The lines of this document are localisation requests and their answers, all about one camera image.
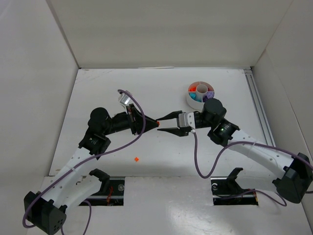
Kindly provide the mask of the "teal long lego brick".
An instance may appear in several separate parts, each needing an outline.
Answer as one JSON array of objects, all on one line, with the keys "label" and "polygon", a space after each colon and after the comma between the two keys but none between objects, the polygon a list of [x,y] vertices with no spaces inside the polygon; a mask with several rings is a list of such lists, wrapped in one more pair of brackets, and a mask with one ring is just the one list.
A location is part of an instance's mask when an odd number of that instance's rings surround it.
[{"label": "teal long lego brick", "polygon": [[189,96],[193,99],[193,100],[197,100],[197,96],[195,93],[189,93]]}]

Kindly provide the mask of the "orange round lego piece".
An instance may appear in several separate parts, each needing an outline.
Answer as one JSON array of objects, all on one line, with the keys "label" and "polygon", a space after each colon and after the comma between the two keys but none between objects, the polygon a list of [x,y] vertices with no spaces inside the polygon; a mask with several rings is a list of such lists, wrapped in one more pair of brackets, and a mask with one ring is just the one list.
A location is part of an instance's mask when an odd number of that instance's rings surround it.
[{"label": "orange round lego piece", "polygon": [[189,92],[195,92],[197,89],[198,84],[191,84],[188,88]]}]

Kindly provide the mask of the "dark purple lego brick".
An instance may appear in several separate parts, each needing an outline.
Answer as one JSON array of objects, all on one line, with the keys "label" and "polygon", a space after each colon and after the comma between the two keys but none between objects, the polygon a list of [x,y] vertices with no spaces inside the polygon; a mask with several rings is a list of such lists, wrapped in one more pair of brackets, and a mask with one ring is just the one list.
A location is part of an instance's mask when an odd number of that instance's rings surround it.
[{"label": "dark purple lego brick", "polygon": [[205,96],[202,100],[203,100],[203,103],[205,103],[208,99],[210,99],[211,97],[207,97]]}]

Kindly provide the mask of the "lavender square lego plate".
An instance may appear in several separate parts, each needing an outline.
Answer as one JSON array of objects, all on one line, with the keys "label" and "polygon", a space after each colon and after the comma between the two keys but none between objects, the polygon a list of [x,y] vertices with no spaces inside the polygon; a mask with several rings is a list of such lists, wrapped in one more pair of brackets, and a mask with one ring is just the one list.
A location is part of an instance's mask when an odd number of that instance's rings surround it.
[{"label": "lavender square lego plate", "polygon": [[208,99],[213,98],[214,95],[215,95],[215,92],[214,92],[214,91],[208,91],[208,92],[206,93],[206,97],[207,97]]}]

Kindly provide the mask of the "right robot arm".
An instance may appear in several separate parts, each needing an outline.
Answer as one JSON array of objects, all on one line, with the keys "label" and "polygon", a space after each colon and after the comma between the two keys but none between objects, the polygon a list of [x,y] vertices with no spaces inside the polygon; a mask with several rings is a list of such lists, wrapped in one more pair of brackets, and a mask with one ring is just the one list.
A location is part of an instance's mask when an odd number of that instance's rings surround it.
[{"label": "right robot arm", "polygon": [[217,158],[227,149],[248,157],[276,176],[272,184],[279,196],[289,202],[300,203],[313,182],[313,166],[309,158],[302,153],[296,155],[257,141],[228,121],[225,115],[226,108],[222,103],[211,98],[204,103],[200,112],[174,111],[162,117],[161,120],[177,121],[175,128],[163,128],[162,131],[185,137],[189,133],[196,135],[196,129],[209,128],[208,137],[223,147]]}]

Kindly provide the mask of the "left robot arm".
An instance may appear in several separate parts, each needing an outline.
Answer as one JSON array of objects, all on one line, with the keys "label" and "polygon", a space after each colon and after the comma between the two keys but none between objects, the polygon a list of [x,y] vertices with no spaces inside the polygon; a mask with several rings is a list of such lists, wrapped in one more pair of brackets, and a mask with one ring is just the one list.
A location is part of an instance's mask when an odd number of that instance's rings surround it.
[{"label": "left robot arm", "polygon": [[[131,146],[144,133],[158,128],[159,120],[146,116],[140,107],[128,104],[125,108],[124,112],[113,117],[101,107],[91,112],[87,131],[77,149],[78,152],[86,150],[88,154],[74,154],[46,189],[37,193],[30,191],[25,196],[22,218],[25,228],[37,227],[47,235],[56,234],[62,229],[70,208],[108,188],[109,175],[95,168],[99,158]],[[136,138],[108,151],[111,144],[108,136],[125,130],[130,130]]]}]

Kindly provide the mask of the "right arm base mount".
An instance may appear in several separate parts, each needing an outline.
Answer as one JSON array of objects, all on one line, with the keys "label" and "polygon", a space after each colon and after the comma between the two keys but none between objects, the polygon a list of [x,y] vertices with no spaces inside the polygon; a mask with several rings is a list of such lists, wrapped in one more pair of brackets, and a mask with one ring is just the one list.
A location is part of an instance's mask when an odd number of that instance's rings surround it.
[{"label": "right arm base mount", "polygon": [[250,190],[241,188],[236,182],[238,174],[242,170],[242,167],[237,167],[228,176],[217,176],[210,179],[214,206],[259,205],[255,192],[239,196]]}]

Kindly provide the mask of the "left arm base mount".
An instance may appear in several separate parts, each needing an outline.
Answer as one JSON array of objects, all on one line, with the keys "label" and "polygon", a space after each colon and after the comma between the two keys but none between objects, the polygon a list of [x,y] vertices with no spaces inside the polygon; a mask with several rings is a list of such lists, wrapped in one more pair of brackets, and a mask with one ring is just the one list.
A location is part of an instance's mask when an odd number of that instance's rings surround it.
[{"label": "left arm base mount", "polygon": [[97,168],[92,170],[89,176],[95,177],[97,183],[101,182],[97,192],[85,199],[92,206],[124,205],[125,177],[111,177]]}]

